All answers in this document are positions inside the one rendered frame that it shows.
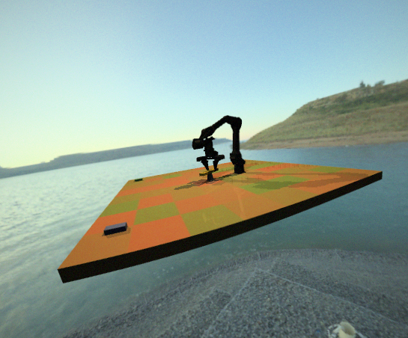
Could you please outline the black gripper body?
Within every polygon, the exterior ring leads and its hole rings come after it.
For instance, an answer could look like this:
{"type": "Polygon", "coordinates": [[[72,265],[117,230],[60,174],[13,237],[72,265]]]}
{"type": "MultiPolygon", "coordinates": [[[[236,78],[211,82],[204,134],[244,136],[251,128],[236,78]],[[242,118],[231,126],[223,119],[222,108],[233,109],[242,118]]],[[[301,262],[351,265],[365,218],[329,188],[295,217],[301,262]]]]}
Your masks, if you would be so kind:
{"type": "Polygon", "coordinates": [[[214,159],[214,161],[218,161],[218,160],[222,160],[222,159],[224,159],[225,158],[225,156],[224,155],[217,155],[217,156],[215,156],[214,155],[214,148],[213,147],[208,147],[208,148],[204,148],[204,151],[205,151],[205,156],[200,156],[200,157],[197,157],[197,162],[200,162],[200,161],[202,161],[202,162],[205,162],[206,160],[208,160],[208,159],[214,159]],[[209,158],[208,158],[209,157],[209,158]],[[212,157],[212,158],[211,158],[212,157]]]}

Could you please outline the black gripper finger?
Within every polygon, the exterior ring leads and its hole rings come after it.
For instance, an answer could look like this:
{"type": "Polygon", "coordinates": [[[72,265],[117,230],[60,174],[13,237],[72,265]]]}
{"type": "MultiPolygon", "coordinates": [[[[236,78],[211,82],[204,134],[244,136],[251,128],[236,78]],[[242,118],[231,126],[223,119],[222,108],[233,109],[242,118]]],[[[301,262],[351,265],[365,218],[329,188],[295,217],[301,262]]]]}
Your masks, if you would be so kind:
{"type": "Polygon", "coordinates": [[[219,162],[220,160],[218,160],[218,161],[213,161],[213,166],[214,166],[214,170],[216,171],[216,169],[217,169],[217,164],[218,164],[218,162],[219,162]]]}
{"type": "Polygon", "coordinates": [[[207,160],[207,161],[205,161],[205,162],[201,162],[201,163],[205,166],[205,168],[206,168],[207,170],[209,170],[208,161],[209,161],[209,160],[207,160]]]}

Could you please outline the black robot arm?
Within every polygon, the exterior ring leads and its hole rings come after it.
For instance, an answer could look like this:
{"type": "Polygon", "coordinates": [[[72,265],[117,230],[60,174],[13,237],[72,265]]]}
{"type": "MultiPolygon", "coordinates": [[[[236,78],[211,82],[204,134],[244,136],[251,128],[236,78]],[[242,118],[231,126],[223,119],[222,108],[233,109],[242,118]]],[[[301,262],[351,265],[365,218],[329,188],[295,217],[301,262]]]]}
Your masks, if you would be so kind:
{"type": "Polygon", "coordinates": [[[242,126],[242,119],[240,117],[226,115],[212,126],[202,129],[200,137],[193,138],[192,148],[196,150],[202,149],[203,147],[213,147],[213,140],[215,140],[215,138],[211,135],[225,123],[230,124],[233,130],[233,151],[230,153],[230,159],[234,165],[234,173],[245,173],[244,165],[246,161],[240,152],[240,128],[242,126]],[[210,138],[208,138],[209,136],[210,138]]]}

